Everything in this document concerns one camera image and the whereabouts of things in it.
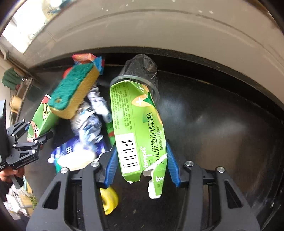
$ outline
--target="person's hand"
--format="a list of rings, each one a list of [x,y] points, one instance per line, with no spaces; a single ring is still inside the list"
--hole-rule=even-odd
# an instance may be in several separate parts
[[[15,175],[18,177],[22,177],[25,174],[25,167],[21,167],[17,170],[13,170],[11,167],[4,168],[3,171],[0,172],[0,179],[7,183],[12,183],[10,176]]]

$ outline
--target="metal screw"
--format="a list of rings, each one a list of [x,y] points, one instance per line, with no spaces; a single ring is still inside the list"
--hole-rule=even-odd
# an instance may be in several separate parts
[[[68,168],[64,167],[64,168],[60,169],[60,172],[61,172],[62,174],[65,174],[65,173],[68,172]]]
[[[223,173],[223,172],[225,172],[225,169],[224,169],[223,167],[218,167],[218,168],[217,168],[217,171],[218,171],[219,173]]]
[[[187,161],[185,162],[185,165],[188,166],[188,167],[192,167],[192,166],[194,165],[194,162],[191,161],[191,160],[187,160]]]
[[[97,166],[99,166],[100,165],[100,163],[98,162],[98,161],[93,161],[92,163],[91,163],[91,166],[92,167],[97,167]]]

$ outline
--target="green cartoon box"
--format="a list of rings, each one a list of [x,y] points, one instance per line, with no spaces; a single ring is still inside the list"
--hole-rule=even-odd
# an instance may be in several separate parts
[[[49,99],[50,96],[45,95],[33,116],[28,130],[27,140],[29,142],[50,130],[58,120],[58,116],[53,114],[49,108]]]
[[[124,179],[137,182],[151,176],[148,192],[159,198],[167,166],[166,139],[149,89],[129,80],[111,86],[114,135]]]

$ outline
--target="yellow sponge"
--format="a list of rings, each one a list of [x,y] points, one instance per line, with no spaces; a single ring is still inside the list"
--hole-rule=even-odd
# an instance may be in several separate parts
[[[83,68],[83,65],[74,66],[74,68]],[[66,79],[63,79],[59,86],[57,87],[59,90],[55,90],[52,95],[49,102],[51,111],[63,118],[63,119],[71,119],[76,114],[79,105],[83,102],[84,98],[88,94],[88,91],[94,84],[94,82],[97,80],[99,76],[99,71],[96,68],[96,66],[93,66],[93,68],[87,73],[85,77],[76,77],[74,78],[74,72],[73,69],[70,71],[70,73],[67,75]]]

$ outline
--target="green towel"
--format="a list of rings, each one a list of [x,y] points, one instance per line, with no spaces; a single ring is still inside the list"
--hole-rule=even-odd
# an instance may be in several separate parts
[[[14,71],[14,68],[10,68],[5,71],[2,79],[2,83],[4,86],[10,88],[11,90],[15,90],[16,86],[20,84],[22,78]]]

